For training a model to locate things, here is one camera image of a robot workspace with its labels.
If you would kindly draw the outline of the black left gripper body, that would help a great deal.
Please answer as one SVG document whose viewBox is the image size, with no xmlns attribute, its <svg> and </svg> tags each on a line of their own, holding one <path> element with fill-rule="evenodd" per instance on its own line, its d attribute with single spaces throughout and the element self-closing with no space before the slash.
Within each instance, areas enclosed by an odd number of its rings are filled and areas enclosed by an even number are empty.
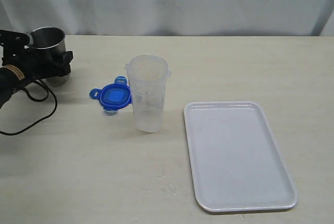
<svg viewBox="0 0 334 224">
<path fill-rule="evenodd" d="M 2 67 L 12 70 L 20 80 L 45 79 L 46 61 L 27 46 L 28 40 L 25 33 L 1 30 Z"/>
</svg>

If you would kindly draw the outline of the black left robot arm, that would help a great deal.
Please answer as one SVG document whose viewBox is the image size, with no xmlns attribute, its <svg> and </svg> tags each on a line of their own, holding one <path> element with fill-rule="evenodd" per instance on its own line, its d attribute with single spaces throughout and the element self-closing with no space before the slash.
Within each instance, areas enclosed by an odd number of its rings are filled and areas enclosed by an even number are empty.
<svg viewBox="0 0 334 224">
<path fill-rule="evenodd" d="M 1 105 L 35 80 L 59 86 L 71 72 L 73 52 L 66 50 L 60 28 L 42 27 L 28 34 L 1 30 L 1 47 Z"/>
</svg>

